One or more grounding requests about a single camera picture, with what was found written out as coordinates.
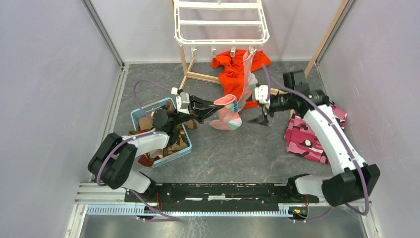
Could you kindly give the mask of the pink sock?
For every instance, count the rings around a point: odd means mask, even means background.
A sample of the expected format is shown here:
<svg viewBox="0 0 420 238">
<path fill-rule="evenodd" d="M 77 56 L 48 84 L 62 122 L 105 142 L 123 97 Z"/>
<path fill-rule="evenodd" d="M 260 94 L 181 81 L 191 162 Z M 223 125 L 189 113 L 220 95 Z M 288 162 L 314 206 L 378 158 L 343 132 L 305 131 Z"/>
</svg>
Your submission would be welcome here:
<svg viewBox="0 0 420 238">
<path fill-rule="evenodd" d="M 255 55 L 255 50 L 246 50 L 242 56 L 243 76 L 239 79 L 239 84 L 236 87 L 235 96 L 237 97 L 236 112 L 243 109 L 257 108 L 258 104 L 253 101 L 254 88 L 257 84 L 255 75 L 251 72 L 252 61 Z"/>
<path fill-rule="evenodd" d="M 236 96 L 228 94 L 213 102 L 216 106 L 222 106 L 217 111 L 218 119 L 209 122 L 209 125 L 218 130 L 236 130 L 242 125 L 238 113 L 238 100 Z"/>
</svg>

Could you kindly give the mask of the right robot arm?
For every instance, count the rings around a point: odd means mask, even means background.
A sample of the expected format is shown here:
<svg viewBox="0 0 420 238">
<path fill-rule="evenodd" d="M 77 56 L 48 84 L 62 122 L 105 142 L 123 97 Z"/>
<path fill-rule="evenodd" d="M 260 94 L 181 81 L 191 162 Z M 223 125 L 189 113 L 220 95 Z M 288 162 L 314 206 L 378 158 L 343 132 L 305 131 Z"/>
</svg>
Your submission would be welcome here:
<svg viewBox="0 0 420 238">
<path fill-rule="evenodd" d="M 346 137 L 335 119 L 329 97 L 321 90 L 311 90 L 303 70 L 282 75 L 280 89 L 283 93 L 270 94 L 268 85 L 257 84 L 246 100 L 258 103 L 262 114 L 252 123 L 268 125 L 268 117 L 275 112 L 294 110 L 303 117 L 323 147 L 330 162 L 331 178 L 299 175 L 289 178 L 286 196 L 292 202 L 301 201 L 306 195 L 324 198 L 336 207 L 363 199 L 364 214 L 369 209 L 369 196 L 379 177 L 376 164 L 367 164 Z"/>
</svg>

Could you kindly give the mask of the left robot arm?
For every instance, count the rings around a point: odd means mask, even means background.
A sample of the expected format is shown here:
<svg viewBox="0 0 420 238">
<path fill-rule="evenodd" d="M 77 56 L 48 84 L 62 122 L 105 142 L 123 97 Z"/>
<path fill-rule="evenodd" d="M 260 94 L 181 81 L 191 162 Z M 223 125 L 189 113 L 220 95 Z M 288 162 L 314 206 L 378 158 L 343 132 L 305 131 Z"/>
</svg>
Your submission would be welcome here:
<svg viewBox="0 0 420 238">
<path fill-rule="evenodd" d="M 176 97 L 173 110 L 163 106 L 153 112 L 151 130 L 128 136 L 108 134 L 90 160 L 88 171 L 95 176 L 97 185 L 134 190 L 142 201 L 150 202 L 156 195 L 153 181 L 132 169 L 134 160 L 173 145 L 180 134 L 178 125 L 192 119 L 203 123 L 222 108 L 215 102 L 182 93 Z"/>
</svg>

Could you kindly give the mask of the pile of socks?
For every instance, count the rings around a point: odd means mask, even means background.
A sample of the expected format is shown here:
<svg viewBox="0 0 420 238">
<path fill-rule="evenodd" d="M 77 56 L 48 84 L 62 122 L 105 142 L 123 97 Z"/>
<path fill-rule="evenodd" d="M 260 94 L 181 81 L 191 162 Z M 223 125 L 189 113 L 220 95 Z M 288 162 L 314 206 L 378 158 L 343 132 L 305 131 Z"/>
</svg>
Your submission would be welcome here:
<svg viewBox="0 0 420 238">
<path fill-rule="evenodd" d="M 146 112 L 145 109 L 143 109 L 143 110 L 141 109 L 141 111 L 143 111 L 143 113 L 145 114 L 145 116 L 149 120 L 150 120 L 150 118 L 154 118 L 155 117 L 155 113 L 157 112 L 157 111 L 155 111 L 150 116 L 150 115 L 147 114 L 147 112 Z M 186 130 L 187 129 L 196 129 L 196 128 L 198 128 L 198 126 L 197 126 L 197 124 L 196 124 L 196 122 L 194 120 L 190 120 L 190 121 L 184 122 L 182 124 L 186 125 Z M 160 149 L 167 148 L 167 147 L 175 144 L 175 141 L 178 139 L 178 136 L 180 134 L 180 130 L 177 129 L 177 126 L 170 127 L 169 128 L 168 135 L 165 135 L 163 132 L 155 131 L 151 136 L 144 137 L 142 140 L 146 142 L 146 148 L 147 149 L 151 148 L 151 151 L 149 151 L 149 153 L 155 152 L 155 151 L 160 150 Z M 141 133 L 145 134 L 145 133 L 147 133 L 149 131 L 152 131 L 153 129 L 154 129 L 154 127 L 152 125 L 152 129 L 151 130 L 148 130 L 146 132 L 141 132 Z M 136 137 L 138 134 L 141 134 L 141 133 L 135 132 L 134 129 L 133 129 L 132 131 L 128 132 L 128 135 L 135 136 Z M 140 157 L 141 155 L 144 155 L 146 153 L 148 153 L 146 151 L 146 149 L 139 148 L 136 156 L 137 157 Z"/>
</svg>

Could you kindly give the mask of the white clip hanger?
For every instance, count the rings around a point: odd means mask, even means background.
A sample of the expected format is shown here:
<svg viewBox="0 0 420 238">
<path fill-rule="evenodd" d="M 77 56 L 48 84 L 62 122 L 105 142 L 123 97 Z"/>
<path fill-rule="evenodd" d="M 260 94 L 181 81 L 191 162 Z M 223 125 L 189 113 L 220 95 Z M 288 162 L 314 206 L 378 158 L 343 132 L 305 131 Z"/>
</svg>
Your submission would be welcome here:
<svg viewBox="0 0 420 238">
<path fill-rule="evenodd" d="M 174 38 L 188 46 L 193 58 L 197 47 L 260 47 L 270 38 L 260 0 L 174 0 L 172 2 Z"/>
</svg>

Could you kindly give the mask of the light blue basket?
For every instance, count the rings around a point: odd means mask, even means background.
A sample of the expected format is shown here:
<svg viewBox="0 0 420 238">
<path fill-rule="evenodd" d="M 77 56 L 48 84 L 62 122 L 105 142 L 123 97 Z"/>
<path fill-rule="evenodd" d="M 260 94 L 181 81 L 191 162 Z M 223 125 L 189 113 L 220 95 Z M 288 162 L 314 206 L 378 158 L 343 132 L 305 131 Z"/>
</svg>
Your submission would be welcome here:
<svg viewBox="0 0 420 238">
<path fill-rule="evenodd" d="M 148 104 L 145 110 L 148 115 L 152 115 L 158 109 L 174 109 L 174 101 L 171 98 L 164 98 L 154 103 Z M 134 126 L 134 131 L 141 133 L 152 129 L 151 121 L 145 116 L 141 109 L 134 109 L 131 112 L 131 120 Z M 178 139 L 175 144 L 157 150 L 152 153 L 146 153 L 137 158 L 137 162 L 144 167 L 156 168 L 158 166 L 169 163 L 184 155 L 187 155 L 192 150 L 192 143 L 186 130 L 186 125 L 178 125 L 177 129 L 180 130 Z"/>
</svg>

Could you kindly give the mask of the pink camouflage backpack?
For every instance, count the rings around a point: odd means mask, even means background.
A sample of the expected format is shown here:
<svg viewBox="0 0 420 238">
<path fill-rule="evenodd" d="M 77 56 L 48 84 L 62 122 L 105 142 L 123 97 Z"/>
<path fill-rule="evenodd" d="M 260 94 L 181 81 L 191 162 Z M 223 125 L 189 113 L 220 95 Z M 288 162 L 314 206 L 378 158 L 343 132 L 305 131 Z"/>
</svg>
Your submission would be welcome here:
<svg viewBox="0 0 420 238">
<path fill-rule="evenodd" d="M 297 113 L 292 114 L 284 138 L 287 152 L 310 161 L 330 163 L 317 136 Z"/>
</svg>

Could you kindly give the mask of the orange shirt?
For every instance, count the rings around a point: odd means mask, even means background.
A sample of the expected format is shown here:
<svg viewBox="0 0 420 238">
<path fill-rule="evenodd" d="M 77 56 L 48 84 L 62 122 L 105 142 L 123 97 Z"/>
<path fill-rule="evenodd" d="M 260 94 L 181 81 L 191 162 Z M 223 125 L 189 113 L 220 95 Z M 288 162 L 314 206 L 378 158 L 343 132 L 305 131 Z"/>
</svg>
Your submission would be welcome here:
<svg viewBox="0 0 420 238">
<path fill-rule="evenodd" d="M 245 67 L 243 59 L 249 56 L 246 50 L 237 50 L 234 57 L 230 56 L 230 52 L 224 52 L 217 55 L 210 63 L 213 68 L 224 67 L 222 73 L 218 75 L 218 79 L 223 87 L 224 95 L 232 94 L 239 98 L 243 92 Z M 269 66 L 271 60 L 263 51 L 257 51 L 254 54 L 249 66 L 250 72 L 259 70 L 265 66 Z"/>
</svg>

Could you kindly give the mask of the wooden drying rack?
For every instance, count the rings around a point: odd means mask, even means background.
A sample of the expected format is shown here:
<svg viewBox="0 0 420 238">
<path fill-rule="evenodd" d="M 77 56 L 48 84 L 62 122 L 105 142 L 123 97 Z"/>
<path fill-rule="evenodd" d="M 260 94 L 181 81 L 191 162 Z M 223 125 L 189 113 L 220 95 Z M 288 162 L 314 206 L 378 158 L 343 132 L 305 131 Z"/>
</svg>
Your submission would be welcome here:
<svg viewBox="0 0 420 238">
<path fill-rule="evenodd" d="M 305 69 L 305 76 L 308 76 L 312 67 L 317 65 L 325 54 L 329 47 L 329 44 L 334 38 L 340 28 L 341 23 L 344 21 L 349 9 L 354 3 L 353 0 L 342 0 L 335 15 L 332 18 L 329 27 L 321 40 L 317 50 L 312 56 L 310 62 Z M 185 0 L 171 0 L 171 13 L 173 14 L 174 20 L 174 38 L 179 45 L 180 57 L 182 62 L 182 68 L 184 72 L 184 78 L 179 86 L 183 89 L 188 79 L 199 80 L 203 82 L 219 84 L 220 81 L 216 76 L 193 72 L 192 68 L 197 57 L 197 46 L 209 46 L 211 47 L 211 55 L 215 57 L 217 55 L 216 46 L 229 46 L 231 56 L 235 56 L 238 46 L 248 46 L 250 50 L 254 46 L 263 46 L 269 39 L 269 31 L 267 26 L 266 17 L 264 15 L 263 4 L 260 0 L 253 2 L 225 2 L 221 0 L 206 2 L 206 1 L 185 1 Z M 258 20 L 249 21 L 234 21 L 234 20 L 182 20 L 181 9 L 194 9 L 194 10 L 214 10 L 214 11 L 233 11 L 233 10 L 256 10 L 258 13 Z M 197 25 L 197 26 L 257 26 L 261 31 L 261 37 L 257 40 L 245 40 L 245 39 L 203 39 L 203 40 L 186 40 L 182 37 L 181 26 Z"/>
</svg>

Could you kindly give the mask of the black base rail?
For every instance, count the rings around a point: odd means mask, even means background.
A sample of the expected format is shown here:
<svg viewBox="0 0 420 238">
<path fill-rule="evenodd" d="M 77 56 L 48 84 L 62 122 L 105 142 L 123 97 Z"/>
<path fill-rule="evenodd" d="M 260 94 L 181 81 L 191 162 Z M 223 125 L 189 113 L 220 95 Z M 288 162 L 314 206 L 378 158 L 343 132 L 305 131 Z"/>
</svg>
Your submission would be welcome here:
<svg viewBox="0 0 420 238">
<path fill-rule="evenodd" d="M 275 212 L 280 204 L 318 203 L 285 183 L 157 183 L 141 195 L 163 212 Z"/>
</svg>

